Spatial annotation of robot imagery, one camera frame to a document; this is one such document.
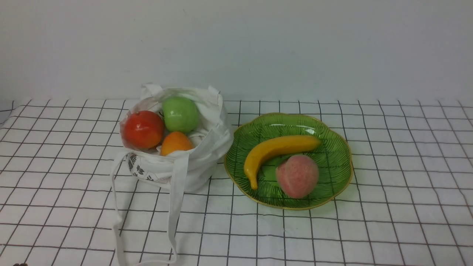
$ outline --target peach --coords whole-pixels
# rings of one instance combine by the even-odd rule
[[[319,179],[319,168],[309,156],[294,155],[276,168],[276,179],[284,193],[300,199],[314,190]]]

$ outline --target bag strap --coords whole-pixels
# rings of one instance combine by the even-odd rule
[[[162,90],[163,88],[161,88],[160,85],[152,83],[143,84],[143,90],[141,90],[141,99],[143,100],[148,97],[154,97]]]
[[[220,91],[212,86],[209,86],[207,90],[217,98],[217,103],[219,105],[219,112],[220,112],[220,115],[219,115],[220,123],[224,123],[227,120],[227,111],[225,110],[225,107],[223,104],[223,98],[220,95]]]
[[[124,249],[123,249],[123,242],[120,238],[120,226],[123,222],[122,217],[120,216],[120,212],[118,211],[117,207],[117,197],[116,197],[116,189],[115,189],[115,173],[118,170],[119,165],[121,164],[124,157],[126,157],[130,151],[124,151],[117,155],[115,158],[112,171],[110,173],[110,178],[112,182],[112,191],[114,195],[114,203],[115,203],[115,212],[117,215],[117,220],[112,226],[112,231],[115,237],[115,253],[116,258],[119,266],[127,266]],[[175,240],[175,233],[177,229],[177,220],[179,219],[179,215],[181,214],[181,207],[182,201],[184,197],[184,188],[185,188],[185,181],[187,178],[187,168],[189,166],[189,155],[190,153],[185,153],[181,157],[174,160],[173,166],[173,173],[171,176],[171,189],[169,192],[169,216],[167,220],[167,238],[171,243],[172,252],[174,256],[171,257],[170,260],[149,260],[144,261],[141,263],[136,264],[135,266],[154,266],[156,263],[165,263],[165,264],[173,264],[177,260],[177,249],[176,249],[176,240]]]

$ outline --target banana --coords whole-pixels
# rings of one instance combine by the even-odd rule
[[[256,176],[261,165],[278,155],[312,151],[322,142],[313,136],[283,136],[264,141],[256,145],[245,160],[245,175],[250,180],[251,188],[258,189]]]

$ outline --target green apple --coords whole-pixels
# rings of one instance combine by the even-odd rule
[[[173,131],[189,133],[199,123],[199,111],[193,101],[185,97],[173,96],[163,102],[164,124]]]

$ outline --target green plate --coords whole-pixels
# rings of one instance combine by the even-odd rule
[[[259,143],[287,135],[312,135],[322,145],[303,154],[319,167],[315,189],[305,198],[288,197],[276,181],[276,166],[284,156],[264,162],[258,172],[258,189],[252,190],[243,166],[248,153]],[[261,115],[239,127],[230,150],[225,156],[225,169],[233,182],[251,199],[263,205],[291,210],[321,206],[340,194],[353,176],[351,151],[347,142],[321,121],[307,115],[271,113]]]

